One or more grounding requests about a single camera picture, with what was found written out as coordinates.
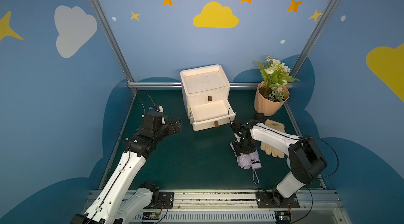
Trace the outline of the lilac umbrella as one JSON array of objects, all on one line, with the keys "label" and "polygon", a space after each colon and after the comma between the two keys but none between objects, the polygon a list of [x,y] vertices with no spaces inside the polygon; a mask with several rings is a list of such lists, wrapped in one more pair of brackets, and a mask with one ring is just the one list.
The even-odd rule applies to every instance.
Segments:
[{"label": "lilac umbrella", "polygon": [[237,153],[234,146],[234,142],[230,143],[230,147],[235,154],[238,166],[241,167],[242,169],[246,170],[250,169],[252,164],[251,156],[249,154]]},{"label": "lilac umbrella", "polygon": [[257,169],[262,168],[260,158],[259,158],[259,153],[256,150],[255,152],[250,153],[249,156],[251,158],[251,168],[253,170],[253,176],[252,176],[253,182],[255,185],[259,185],[259,177],[257,174]]}]

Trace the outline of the white three-drawer cabinet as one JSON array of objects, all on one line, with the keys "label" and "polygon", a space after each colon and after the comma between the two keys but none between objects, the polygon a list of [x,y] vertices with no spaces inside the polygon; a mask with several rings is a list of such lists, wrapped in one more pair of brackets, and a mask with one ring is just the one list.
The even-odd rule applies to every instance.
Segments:
[{"label": "white three-drawer cabinet", "polygon": [[228,96],[230,83],[221,65],[180,72],[184,106],[194,131],[231,123],[236,113]]}]

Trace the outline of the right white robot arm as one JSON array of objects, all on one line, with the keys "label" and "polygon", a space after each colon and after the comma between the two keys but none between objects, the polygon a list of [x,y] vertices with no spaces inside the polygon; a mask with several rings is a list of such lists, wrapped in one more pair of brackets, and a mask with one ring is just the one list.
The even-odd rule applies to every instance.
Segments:
[{"label": "right white robot arm", "polygon": [[269,199],[276,208],[286,206],[291,196],[311,184],[327,168],[326,158],[311,136],[296,136],[272,129],[259,120],[230,123],[235,140],[230,143],[238,165],[243,169],[262,167],[256,142],[268,144],[284,153],[290,162],[290,172],[271,190]]}]

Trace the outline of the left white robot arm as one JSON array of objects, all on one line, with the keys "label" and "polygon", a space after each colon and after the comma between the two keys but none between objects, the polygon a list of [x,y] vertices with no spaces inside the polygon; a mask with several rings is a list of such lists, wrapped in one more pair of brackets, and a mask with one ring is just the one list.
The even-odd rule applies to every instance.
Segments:
[{"label": "left white robot arm", "polygon": [[136,192],[124,200],[135,176],[145,165],[151,153],[165,137],[182,130],[178,117],[172,119],[160,110],[144,114],[142,124],[127,141],[121,159],[106,186],[83,215],[75,215],[73,224],[128,224],[144,208],[159,202],[159,187],[143,183]]}]

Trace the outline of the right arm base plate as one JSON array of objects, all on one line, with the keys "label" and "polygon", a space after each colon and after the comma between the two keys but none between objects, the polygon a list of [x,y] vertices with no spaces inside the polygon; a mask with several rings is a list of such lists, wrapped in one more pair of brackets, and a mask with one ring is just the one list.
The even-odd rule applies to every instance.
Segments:
[{"label": "right arm base plate", "polygon": [[279,193],[273,194],[271,191],[259,190],[255,193],[257,206],[260,209],[270,208],[282,208],[282,209],[294,209],[300,208],[300,204],[294,193],[289,198],[284,198]]}]

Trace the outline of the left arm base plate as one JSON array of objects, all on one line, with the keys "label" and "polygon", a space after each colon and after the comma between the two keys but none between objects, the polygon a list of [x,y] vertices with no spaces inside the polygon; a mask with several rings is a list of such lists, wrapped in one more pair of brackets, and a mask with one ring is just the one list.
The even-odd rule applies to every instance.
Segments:
[{"label": "left arm base plate", "polygon": [[174,192],[160,191],[158,194],[154,193],[151,203],[145,209],[172,209],[174,203]]}]

